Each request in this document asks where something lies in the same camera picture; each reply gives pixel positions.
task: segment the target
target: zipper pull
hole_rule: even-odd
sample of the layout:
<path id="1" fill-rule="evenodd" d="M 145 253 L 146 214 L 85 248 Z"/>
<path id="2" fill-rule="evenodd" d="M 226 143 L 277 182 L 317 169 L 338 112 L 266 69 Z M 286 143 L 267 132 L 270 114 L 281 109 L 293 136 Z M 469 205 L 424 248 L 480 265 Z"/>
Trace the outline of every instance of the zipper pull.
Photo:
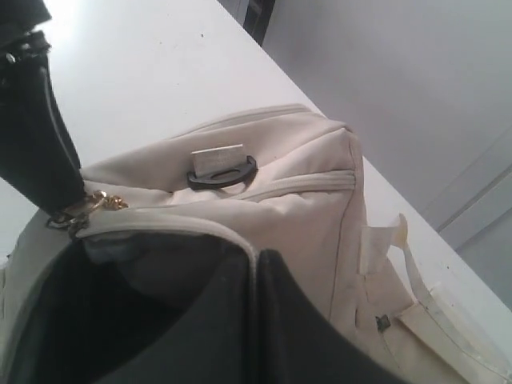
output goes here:
<path id="1" fill-rule="evenodd" d="M 98 209 L 123 210 L 128 204 L 119 196 L 108 195 L 102 190 L 97 190 L 79 204 L 66 208 L 46 222 L 46 227 L 53 230 L 67 230 L 71 238 L 75 238 L 77 232 L 87 228 L 89 216 Z"/>

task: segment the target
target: white strap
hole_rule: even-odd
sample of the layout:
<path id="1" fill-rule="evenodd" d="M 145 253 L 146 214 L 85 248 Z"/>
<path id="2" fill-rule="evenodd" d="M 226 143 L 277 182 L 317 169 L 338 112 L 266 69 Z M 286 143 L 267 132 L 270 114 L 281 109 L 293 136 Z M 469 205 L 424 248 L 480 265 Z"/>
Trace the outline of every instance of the white strap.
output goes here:
<path id="1" fill-rule="evenodd" d="M 361 274 L 375 274 L 386 260 L 390 245 L 403 251 L 407 277 L 418 304 L 397 316 L 442 360 L 470 384 L 512 383 L 510 370 L 491 364 L 446 316 L 427 289 L 407 243 L 407 221 L 399 216 L 399 224 L 389 228 L 365 227 L 359 263 Z"/>

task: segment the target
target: table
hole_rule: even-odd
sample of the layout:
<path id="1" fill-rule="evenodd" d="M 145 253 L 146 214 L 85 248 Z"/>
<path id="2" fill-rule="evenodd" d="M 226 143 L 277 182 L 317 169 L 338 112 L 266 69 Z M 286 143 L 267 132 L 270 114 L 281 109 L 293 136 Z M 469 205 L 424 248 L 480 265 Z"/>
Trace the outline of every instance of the table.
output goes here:
<path id="1" fill-rule="evenodd" d="M 84 166 L 240 110 L 295 102 L 318 110 L 215 0 L 46 4 L 54 90 Z M 403 213 L 427 285 L 445 286 L 512 360 L 512 313 L 368 162 L 365 172 L 369 223 Z M 0 196 L 8 254 L 35 208 L 4 182 Z"/>

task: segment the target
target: cream canvas bag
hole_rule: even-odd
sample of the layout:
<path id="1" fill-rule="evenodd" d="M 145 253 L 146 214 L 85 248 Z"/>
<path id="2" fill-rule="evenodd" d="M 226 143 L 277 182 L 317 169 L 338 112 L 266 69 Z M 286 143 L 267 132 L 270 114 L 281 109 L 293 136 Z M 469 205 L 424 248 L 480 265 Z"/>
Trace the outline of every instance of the cream canvas bag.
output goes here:
<path id="1" fill-rule="evenodd" d="M 189 187 L 187 172 L 198 172 L 201 156 L 216 154 L 205 162 L 219 171 L 232 160 L 234 146 L 236 155 L 243 150 L 257 162 L 251 180 L 217 189 Z M 127 260 L 115 247 L 105 246 L 108 241 L 151 231 L 210 234 L 243 248 L 253 267 L 259 250 L 274 249 L 340 334 L 407 381 L 512 382 L 508 361 L 485 335 L 423 284 L 407 245 L 405 218 L 390 228 L 366 226 L 361 148 L 341 122 L 304 106 L 249 111 L 82 174 L 90 194 L 101 190 L 121 197 L 123 204 L 110 211 L 103 209 L 106 198 L 98 198 L 94 210 L 77 220 L 81 225 L 74 226 L 72 235 L 85 241 L 94 262 L 116 262 L 144 294 L 166 299 L 164 285 L 183 271 L 167 269 L 154 255 Z M 34 217 L 2 272 L 4 375 L 38 290 L 70 242 L 67 233 L 48 228 L 46 220 L 43 213 Z M 413 294 L 387 259 L 390 246 L 404 253 Z"/>

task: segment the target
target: bag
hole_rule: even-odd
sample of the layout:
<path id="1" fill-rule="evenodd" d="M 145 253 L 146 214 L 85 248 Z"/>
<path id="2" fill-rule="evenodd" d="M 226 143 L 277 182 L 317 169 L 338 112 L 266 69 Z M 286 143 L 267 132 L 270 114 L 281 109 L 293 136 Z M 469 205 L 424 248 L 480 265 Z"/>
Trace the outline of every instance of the bag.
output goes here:
<path id="1" fill-rule="evenodd" d="M 366 226 L 361 149 L 343 123 L 304 106 L 254 110 L 82 175 L 89 199 L 37 213 L 2 272 L 6 382 L 245 382 L 262 370 L 261 382 L 364 382 L 375 371 L 347 364 L 358 350 L 409 382 L 512 382 L 423 284 L 405 218 Z"/>

